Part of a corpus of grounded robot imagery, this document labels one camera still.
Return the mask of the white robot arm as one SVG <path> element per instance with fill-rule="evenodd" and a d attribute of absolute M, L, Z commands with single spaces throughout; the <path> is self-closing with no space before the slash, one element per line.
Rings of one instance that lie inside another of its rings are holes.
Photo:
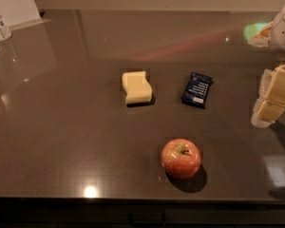
<path fill-rule="evenodd" d="M 252 125 L 265 128 L 274 124 L 285 112 L 285 6 L 272 22 L 252 36 L 249 44 L 268 47 L 279 61 L 275 69 L 264 70 L 253 108 Z"/>

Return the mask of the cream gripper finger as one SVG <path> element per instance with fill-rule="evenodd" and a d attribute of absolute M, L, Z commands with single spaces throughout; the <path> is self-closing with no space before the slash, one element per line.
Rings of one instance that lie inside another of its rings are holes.
<path fill-rule="evenodd" d="M 270 122 L 261 120 L 257 115 L 262 103 L 265 100 L 265 93 L 267 91 L 269 83 L 271 82 L 271 79 L 272 71 L 270 69 L 265 69 L 260 79 L 258 98 L 256 99 L 255 105 L 253 107 L 253 114 L 251 117 L 251 124 L 257 128 L 266 128 L 271 125 Z"/>
<path fill-rule="evenodd" d="M 272 70 L 272 79 L 257 115 L 261 120 L 274 123 L 285 111 L 285 63 Z"/>

